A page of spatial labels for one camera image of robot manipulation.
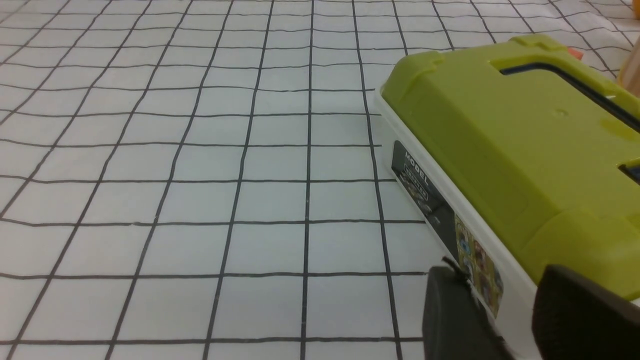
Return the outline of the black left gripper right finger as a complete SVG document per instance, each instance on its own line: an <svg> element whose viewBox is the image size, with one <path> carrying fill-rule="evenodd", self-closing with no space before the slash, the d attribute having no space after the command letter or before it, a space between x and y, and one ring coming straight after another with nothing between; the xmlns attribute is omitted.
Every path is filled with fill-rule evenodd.
<svg viewBox="0 0 640 360"><path fill-rule="evenodd" d="M544 360L637 360L640 309L566 266L544 269L532 334Z"/></svg>

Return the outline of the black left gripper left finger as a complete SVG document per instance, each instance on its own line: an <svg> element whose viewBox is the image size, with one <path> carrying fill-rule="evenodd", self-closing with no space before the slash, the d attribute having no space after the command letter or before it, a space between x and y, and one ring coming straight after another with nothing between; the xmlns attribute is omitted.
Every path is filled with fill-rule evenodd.
<svg viewBox="0 0 640 360"><path fill-rule="evenodd" d="M470 276L449 257L427 274L422 336L426 360L512 360L471 289Z"/></svg>

